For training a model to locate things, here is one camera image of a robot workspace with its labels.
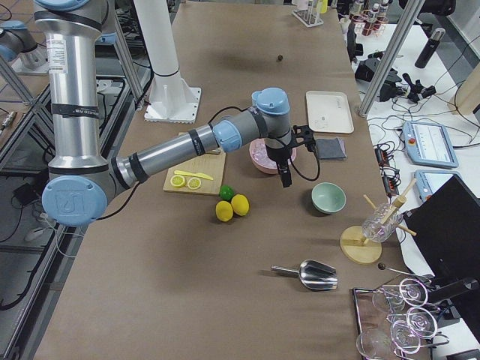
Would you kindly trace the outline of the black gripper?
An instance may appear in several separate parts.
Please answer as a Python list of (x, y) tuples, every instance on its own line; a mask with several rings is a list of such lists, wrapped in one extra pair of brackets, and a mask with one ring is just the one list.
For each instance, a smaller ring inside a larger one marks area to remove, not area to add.
[(292, 184), (292, 177), (289, 167), (289, 160), (292, 155), (292, 149), (284, 145), (278, 139), (266, 138), (265, 147), (268, 157), (274, 161), (280, 170), (280, 180), (284, 188)]

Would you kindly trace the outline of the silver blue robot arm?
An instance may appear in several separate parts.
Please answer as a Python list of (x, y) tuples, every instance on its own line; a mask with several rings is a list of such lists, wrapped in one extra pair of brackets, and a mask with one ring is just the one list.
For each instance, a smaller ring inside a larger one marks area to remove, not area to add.
[(189, 130), (127, 157), (106, 159), (100, 150), (95, 44), (114, 36), (111, 1), (36, 1), (34, 21), (44, 33), (49, 63), (55, 155), (42, 206), (57, 223), (82, 227), (106, 217), (108, 204), (134, 185), (215, 149), (232, 152), (262, 139), (284, 187), (299, 129), (291, 124), (287, 93), (258, 91), (234, 116)]

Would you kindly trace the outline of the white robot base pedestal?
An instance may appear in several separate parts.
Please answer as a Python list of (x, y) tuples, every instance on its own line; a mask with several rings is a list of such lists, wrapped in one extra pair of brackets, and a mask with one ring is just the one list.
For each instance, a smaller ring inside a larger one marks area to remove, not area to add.
[(135, 1), (136, 14), (154, 78), (145, 119), (193, 124), (202, 90), (182, 78), (166, 1)]

